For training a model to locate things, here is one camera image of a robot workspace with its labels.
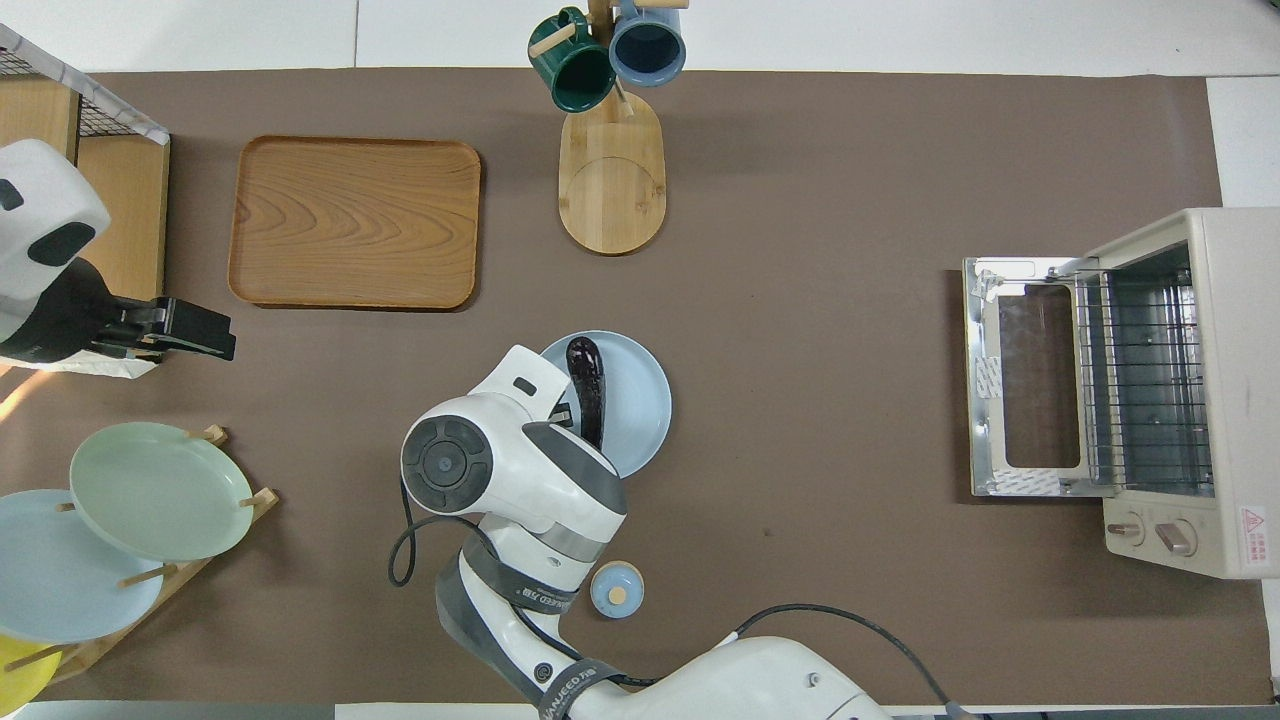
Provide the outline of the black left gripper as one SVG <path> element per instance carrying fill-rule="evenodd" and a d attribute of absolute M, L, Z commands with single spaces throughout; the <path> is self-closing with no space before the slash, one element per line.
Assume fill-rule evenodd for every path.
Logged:
<path fill-rule="evenodd" d="M 81 351 L 148 363 L 182 351 L 230 361 L 236 337 L 229 316 L 200 305 L 169 296 L 150 301 L 114 296 L 92 264 L 74 259 L 3 338 L 1 355 L 22 363 L 59 363 Z"/>

